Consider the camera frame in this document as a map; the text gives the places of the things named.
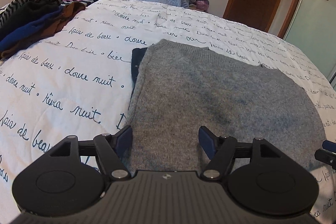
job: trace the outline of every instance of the brown garment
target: brown garment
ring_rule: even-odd
[[[66,5],[59,16],[46,20],[45,27],[42,30],[29,37],[19,40],[12,48],[0,52],[1,58],[10,58],[19,50],[26,49],[37,41],[47,37],[52,37],[55,33],[60,32],[63,27],[82,10],[85,10],[85,5],[77,1]]]

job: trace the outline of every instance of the white bedsheet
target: white bedsheet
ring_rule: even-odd
[[[2,224],[19,213],[11,195],[15,176],[43,152],[67,135],[87,140],[122,128],[132,91],[132,49],[163,38],[281,70],[305,89],[327,139],[336,140],[336,92],[295,46],[194,10],[136,0],[99,0],[63,31],[0,66]],[[93,157],[82,161],[96,166]],[[322,223],[332,223],[335,176],[327,167],[312,173],[320,185],[312,214]]]

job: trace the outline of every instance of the gray sweater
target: gray sweater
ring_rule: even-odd
[[[200,126],[238,142],[265,138],[307,170],[321,165],[314,153],[326,138],[308,95],[281,71],[167,40],[147,49],[127,118],[133,145],[123,161],[133,173],[200,172],[209,162]]]

